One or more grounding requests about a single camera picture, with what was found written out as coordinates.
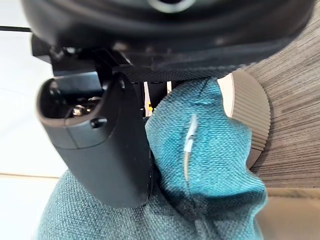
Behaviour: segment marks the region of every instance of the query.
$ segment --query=woven fabric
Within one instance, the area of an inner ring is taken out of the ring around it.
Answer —
[[[193,115],[198,126],[187,183],[184,144]],[[155,109],[146,132],[160,180],[145,206],[110,208],[67,171],[46,206],[37,239],[262,239],[255,216],[267,194],[246,168],[251,132],[225,115],[215,78],[179,85]]]

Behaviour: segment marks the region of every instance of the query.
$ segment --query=black plastic housing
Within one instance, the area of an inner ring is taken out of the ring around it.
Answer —
[[[167,14],[147,0],[22,0],[32,32],[50,46],[105,48],[131,82],[222,78],[291,43],[316,0],[197,0]]]
[[[151,194],[153,163],[132,83],[116,78],[94,110],[77,117],[65,101],[68,96],[50,91],[55,81],[50,79],[38,94],[37,113],[66,165],[91,194],[113,208],[134,208]]]

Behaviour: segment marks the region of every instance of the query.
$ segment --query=teal upholstery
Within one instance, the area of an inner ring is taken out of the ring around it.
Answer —
[[[197,129],[187,183],[184,145],[193,115]],[[225,115],[215,78],[179,85],[145,128],[160,170],[149,202],[138,208],[110,208],[67,171],[46,206],[37,239],[263,238],[255,217],[266,204],[266,189],[246,168],[251,131]]]

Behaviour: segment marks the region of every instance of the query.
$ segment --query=black mount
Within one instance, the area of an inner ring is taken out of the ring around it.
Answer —
[[[108,206],[144,205],[153,160],[143,83],[113,72],[113,62],[102,61],[98,50],[49,48],[35,37],[32,43],[33,55],[50,62],[54,73],[39,91],[38,117],[72,174]]]

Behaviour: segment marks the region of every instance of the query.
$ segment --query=metal screw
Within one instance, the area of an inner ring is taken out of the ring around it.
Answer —
[[[72,110],[72,114],[73,114],[73,116],[80,117],[84,114],[85,110],[86,110],[86,108],[84,106],[76,105]]]

